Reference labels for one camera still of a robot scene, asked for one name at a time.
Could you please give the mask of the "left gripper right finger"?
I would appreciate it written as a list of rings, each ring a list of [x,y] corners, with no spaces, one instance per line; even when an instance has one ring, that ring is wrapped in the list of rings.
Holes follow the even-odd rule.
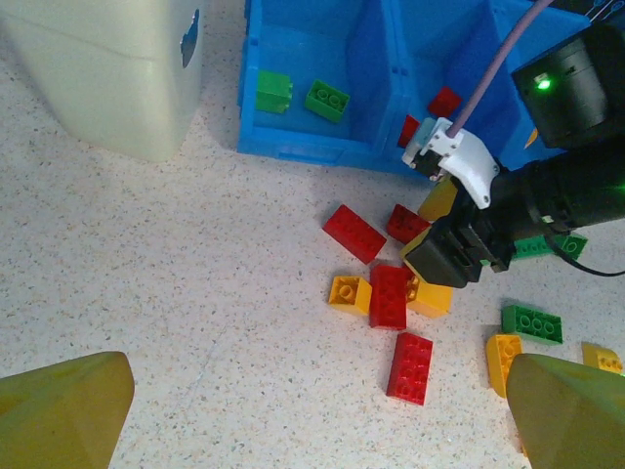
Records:
[[[624,466],[624,377],[580,363],[520,354],[507,400],[533,468]]]

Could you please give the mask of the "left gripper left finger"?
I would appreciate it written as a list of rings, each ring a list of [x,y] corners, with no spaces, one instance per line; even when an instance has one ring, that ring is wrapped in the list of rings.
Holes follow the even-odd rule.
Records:
[[[135,392],[126,355],[101,352],[1,379],[3,468],[106,468]]]

